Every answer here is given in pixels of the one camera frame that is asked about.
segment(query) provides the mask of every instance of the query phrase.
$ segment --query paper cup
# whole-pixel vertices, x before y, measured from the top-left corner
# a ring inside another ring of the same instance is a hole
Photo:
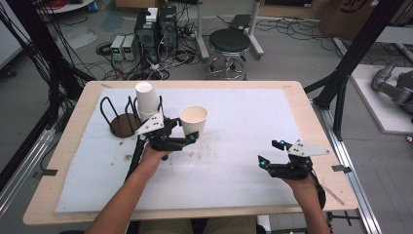
[[[180,111],[179,118],[185,135],[199,132],[201,137],[207,121],[207,110],[201,106],[188,106]]]
[[[153,113],[158,110],[159,97],[155,87],[147,81],[139,81],[136,86],[137,109],[142,113]]]
[[[153,113],[143,113],[139,111],[139,119],[140,122],[143,123],[143,121],[146,121],[147,119],[151,118],[155,113],[157,112],[153,112]]]

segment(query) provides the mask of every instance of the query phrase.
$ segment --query electronic device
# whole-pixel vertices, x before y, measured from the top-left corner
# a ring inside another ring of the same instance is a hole
[[[178,40],[176,33],[176,7],[165,7],[160,9],[159,22],[161,25],[161,34],[164,47],[170,51],[178,49]]]
[[[122,48],[124,50],[124,56],[126,60],[134,60],[134,58],[136,58],[137,43],[136,38],[133,35],[128,35],[125,37]]]
[[[151,63],[158,63],[159,25],[156,21],[147,21],[146,15],[147,11],[142,11],[136,19],[134,34],[137,48],[143,58],[149,59]]]
[[[230,28],[244,32],[244,28],[248,26],[250,19],[251,15],[236,15],[230,24]]]
[[[115,40],[112,42],[110,46],[110,50],[112,51],[112,57],[114,60],[124,60],[124,50],[122,49],[122,45],[124,44],[125,36],[116,36]]]
[[[148,8],[146,12],[146,21],[157,21],[158,19],[158,8]]]

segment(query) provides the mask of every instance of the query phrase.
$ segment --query stool leg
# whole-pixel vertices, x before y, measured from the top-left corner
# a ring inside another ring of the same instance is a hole
[[[225,66],[224,66],[224,73],[225,73],[225,78],[228,79],[230,77],[230,69],[231,69],[231,65],[232,65],[232,60],[230,57],[225,57]]]

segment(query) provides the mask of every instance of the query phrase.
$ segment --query human hand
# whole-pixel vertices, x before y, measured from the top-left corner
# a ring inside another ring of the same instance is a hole
[[[145,145],[145,149],[143,150],[139,166],[137,166],[135,171],[143,174],[147,177],[147,179],[151,178],[158,169],[162,158],[170,153],[171,151],[157,151],[153,149],[149,143],[147,143]]]
[[[314,205],[319,207],[319,194],[311,176],[301,180],[283,179],[283,181],[291,187],[301,209],[309,209]]]

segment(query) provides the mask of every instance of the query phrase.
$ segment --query cardboard box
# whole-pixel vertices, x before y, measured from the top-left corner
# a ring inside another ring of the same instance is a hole
[[[319,21],[324,36],[355,39],[376,5],[372,0],[333,0],[327,4]]]
[[[156,8],[160,7],[161,0],[115,0],[117,8]]]

